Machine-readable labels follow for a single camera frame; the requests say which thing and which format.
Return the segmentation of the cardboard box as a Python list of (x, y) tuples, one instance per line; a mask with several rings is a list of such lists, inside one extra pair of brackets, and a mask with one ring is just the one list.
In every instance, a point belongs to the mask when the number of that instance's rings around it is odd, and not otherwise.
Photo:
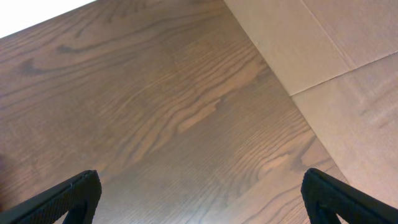
[(230, 0), (355, 188), (397, 206), (397, 0)]

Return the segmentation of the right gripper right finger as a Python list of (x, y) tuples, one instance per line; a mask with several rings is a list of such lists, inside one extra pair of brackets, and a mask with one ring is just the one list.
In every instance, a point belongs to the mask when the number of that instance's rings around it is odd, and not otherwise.
[(397, 223), (396, 208), (315, 168), (304, 174), (301, 194), (311, 224)]

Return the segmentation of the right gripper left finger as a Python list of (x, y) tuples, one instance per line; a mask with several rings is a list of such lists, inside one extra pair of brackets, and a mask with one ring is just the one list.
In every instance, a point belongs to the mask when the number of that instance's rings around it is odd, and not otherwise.
[(102, 193), (97, 171), (85, 170), (1, 213), (1, 223), (91, 224)]

